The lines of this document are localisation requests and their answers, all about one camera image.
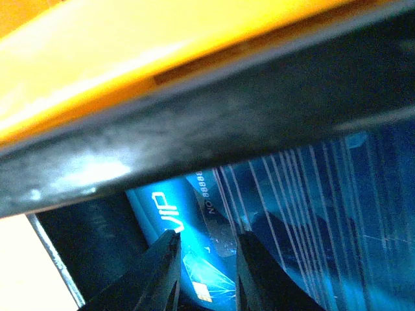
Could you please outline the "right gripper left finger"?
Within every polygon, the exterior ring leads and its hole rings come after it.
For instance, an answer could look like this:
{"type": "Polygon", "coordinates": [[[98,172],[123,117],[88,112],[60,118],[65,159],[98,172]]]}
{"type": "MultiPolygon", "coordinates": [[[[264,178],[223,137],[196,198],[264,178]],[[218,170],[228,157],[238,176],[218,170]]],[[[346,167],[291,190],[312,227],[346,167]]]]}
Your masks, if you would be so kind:
{"type": "Polygon", "coordinates": [[[86,310],[176,310],[180,277],[180,234],[166,230],[132,269],[87,302],[86,310]]]}

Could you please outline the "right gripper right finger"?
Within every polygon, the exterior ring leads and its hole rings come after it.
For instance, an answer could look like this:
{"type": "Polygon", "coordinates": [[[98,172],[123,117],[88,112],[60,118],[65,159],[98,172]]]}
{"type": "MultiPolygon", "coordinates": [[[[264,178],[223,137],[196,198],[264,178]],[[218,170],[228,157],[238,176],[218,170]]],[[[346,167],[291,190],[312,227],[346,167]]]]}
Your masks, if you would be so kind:
{"type": "Polygon", "coordinates": [[[237,236],[238,310],[322,310],[274,260],[251,231],[237,236]]]}

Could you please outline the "blue credit card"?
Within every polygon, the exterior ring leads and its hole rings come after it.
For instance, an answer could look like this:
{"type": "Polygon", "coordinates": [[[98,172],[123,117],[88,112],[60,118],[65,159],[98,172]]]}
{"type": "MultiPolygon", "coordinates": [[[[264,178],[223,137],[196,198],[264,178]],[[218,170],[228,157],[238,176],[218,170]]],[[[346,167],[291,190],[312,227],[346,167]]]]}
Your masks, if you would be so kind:
{"type": "Polygon", "coordinates": [[[253,232],[328,310],[414,309],[414,123],[218,168],[253,232]]]}
{"type": "Polygon", "coordinates": [[[173,230],[181,238],[181,289],[211,310],[236,309],[237,246],[210,170],[126,191],[149,244],[173,230]]]}

